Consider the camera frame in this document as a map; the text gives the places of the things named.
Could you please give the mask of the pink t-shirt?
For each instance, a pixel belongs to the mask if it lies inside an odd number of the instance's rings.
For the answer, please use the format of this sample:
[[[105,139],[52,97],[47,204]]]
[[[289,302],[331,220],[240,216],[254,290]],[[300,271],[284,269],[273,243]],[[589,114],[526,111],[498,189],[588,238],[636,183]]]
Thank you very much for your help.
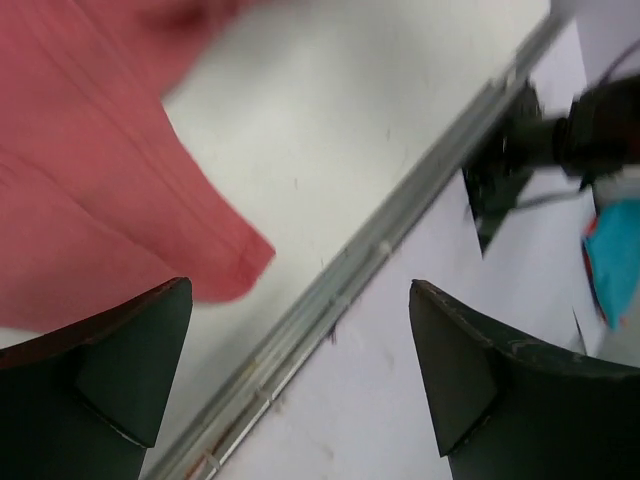
[[[271,244],[209,183],[163,96],[246,1],[1,5],[1,324],[48,333],[172,278],[244,296]]]

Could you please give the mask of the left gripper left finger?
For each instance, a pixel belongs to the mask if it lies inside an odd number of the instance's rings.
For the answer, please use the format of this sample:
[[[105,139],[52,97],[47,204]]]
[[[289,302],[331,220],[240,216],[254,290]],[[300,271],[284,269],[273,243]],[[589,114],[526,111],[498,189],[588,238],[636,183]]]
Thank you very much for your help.
[[[156,444],[193,308],[174,278],[1,351],[4,479],[136,479]]]

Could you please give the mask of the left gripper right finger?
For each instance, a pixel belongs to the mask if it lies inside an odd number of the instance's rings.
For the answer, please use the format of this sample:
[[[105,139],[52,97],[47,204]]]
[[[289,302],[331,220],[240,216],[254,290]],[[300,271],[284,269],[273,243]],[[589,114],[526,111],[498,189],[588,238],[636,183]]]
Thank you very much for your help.
[[[409,300],[439,454],[456,479],[635,479],[639,371],[486,316],[425,280]]]

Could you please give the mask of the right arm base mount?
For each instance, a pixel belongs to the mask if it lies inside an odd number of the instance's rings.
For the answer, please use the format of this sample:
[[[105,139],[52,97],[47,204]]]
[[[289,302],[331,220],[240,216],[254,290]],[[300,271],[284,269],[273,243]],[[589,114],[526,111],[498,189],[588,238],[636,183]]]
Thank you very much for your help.
[[[506,219],[506,208],[518,202],[518,197],[532,177],[531,172],[507,173],[493,177],[488,167],[503,153],[503,135],[512,123],[541,117],[542,108],[537,92],[534,86],[527,82],[499,119],[497,126],[462,168],[470,213],[482,256]]]

